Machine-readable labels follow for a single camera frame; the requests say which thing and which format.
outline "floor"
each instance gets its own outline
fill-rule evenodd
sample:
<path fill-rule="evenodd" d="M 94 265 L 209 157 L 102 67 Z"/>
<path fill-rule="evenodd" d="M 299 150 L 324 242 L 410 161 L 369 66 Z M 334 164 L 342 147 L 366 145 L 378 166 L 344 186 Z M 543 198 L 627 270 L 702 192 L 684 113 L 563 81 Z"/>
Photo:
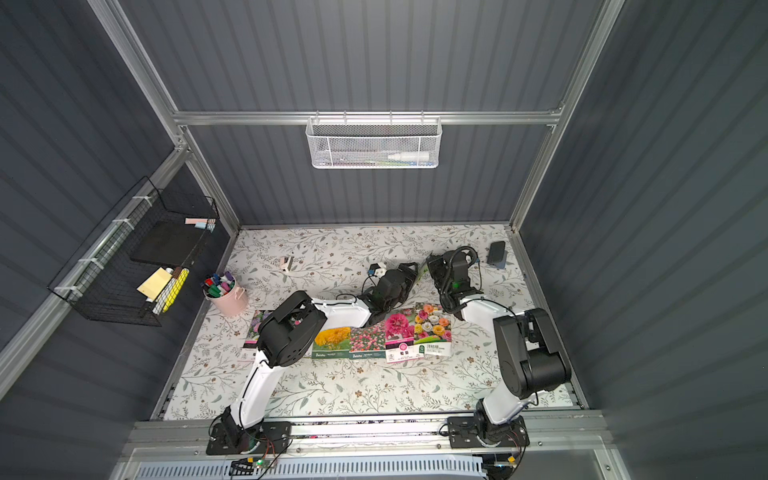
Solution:
<path fill-rule="evenodd" d="M 430 253 L 472 245 L 484 259 L 491 243 L 507 242 L 506 268 L 482 265 L 482 289 L 509 306 L 532 307 L 528 288 L 509 248 L 503 225 L 344 227 L 295 230 L 245 230 L 227 269 L 248 292 L 243 314 L 222 316 L 215 306 L 206 315 L 164 419 L 209 419 L 239 395 L 250 364 L 238 362 L 240 347 L 255 310 L 271 310 L 292 292 L 316 298 L 360 291 L 367 266 L 422 262 Z M 277 258 L 293 255 L 283 273 Z M 479 283 L 476 268 L 472 281 Z M 426 274 L 404 307 L 437 303 Z M 384 359 L 302 359 L 277 386 L 267 416 L 473 410 L 501 380 L 493 339 L 476 325 L 453 321 L 453 354 L 388 364 Z M 572 406 L 564 386 L 541 397 L 541 407 Z"/>

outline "small white object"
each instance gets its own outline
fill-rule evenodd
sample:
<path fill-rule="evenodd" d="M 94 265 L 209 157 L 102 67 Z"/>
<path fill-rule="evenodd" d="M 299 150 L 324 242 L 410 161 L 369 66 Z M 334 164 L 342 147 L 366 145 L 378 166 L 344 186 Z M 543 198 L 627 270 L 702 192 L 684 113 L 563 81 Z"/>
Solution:
<path fill-rule="evenodd" d="M 428 151 L 402 151 L 398 154 L 387 155 L 389 160 L 404 162 L 426 162 L 429 161 Z"/>
<path fill-rule="evenodd" d="M 280 269 L 288 273 L 290 272 L 290 267 L 293 265 L 293 257 L 281 257 L 280 258 Z"/>

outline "black wire basket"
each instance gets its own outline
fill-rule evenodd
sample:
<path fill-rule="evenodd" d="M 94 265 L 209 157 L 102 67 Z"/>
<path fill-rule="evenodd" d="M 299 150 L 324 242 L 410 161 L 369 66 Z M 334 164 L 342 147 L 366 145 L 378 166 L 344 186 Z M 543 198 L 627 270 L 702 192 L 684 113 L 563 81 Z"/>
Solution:
<path fill-rule="evenodd" d="M 205 219 L 205 225 L 186 225 L 187 218 Z M 88 258 L 73 255 L 48 289 L 89 320 L 160 326 L 161 317 L 173 308 L 181 289 L 189 288 L 193 280 L 189 269 L 202 253 L 218 219 L 216 203 L 210 197 L 153 187 L 126 218 L 113 220 L 117 225 Z M 172 263 L 132 259 L 145 237 L 156 233 L 153 230 L 158 226 L 182 228 L 188 252 L 176 251 L 177 260 Z M 78 249 L 81 251 L 85 251 L 83 246 Z M 158 268 L 165 267 L 173 269 L 174 278 L 154 301 L 149 301 L 136 289 Z"/>

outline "yellow pen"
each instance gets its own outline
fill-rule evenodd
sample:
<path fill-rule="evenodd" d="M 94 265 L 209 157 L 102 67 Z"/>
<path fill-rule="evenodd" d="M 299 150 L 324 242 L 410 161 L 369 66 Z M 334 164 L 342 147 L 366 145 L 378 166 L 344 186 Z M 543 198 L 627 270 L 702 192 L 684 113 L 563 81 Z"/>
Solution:
<path fill-rule="evenodd" d="M 181 273 L 179 273 L 179 277 L 176 279 L 176 283 L 174 284 L 173 289 L 171 289 L 170 293 L 168 293 L 168 300 L 165 301 L 165 306 L 163 306 L 163 313 L 165 313 L 168 308 L 174 304 L 174 301 L 181 291 L 181 287 L 184 286 L 184 281 L 187 279 L 189 273 L 189 269 L 186 268 L 182 269 Z"/>

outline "pink bucket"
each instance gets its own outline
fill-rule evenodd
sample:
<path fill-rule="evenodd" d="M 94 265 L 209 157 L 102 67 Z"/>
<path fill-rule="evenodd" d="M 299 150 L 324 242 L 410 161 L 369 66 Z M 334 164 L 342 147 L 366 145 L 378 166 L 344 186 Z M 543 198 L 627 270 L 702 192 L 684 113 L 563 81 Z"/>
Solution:
<path fill-rule="evenodd" d="M 218 298 L 208 297 L 208 299 L 214 303 L 224 316 L 240 315 L 245 310 L 245 307 L 248 306 L 248 294 L 243 287 L 237 285 L 237 280 L 235 280 L 233 289 L 226 295 Z"/>

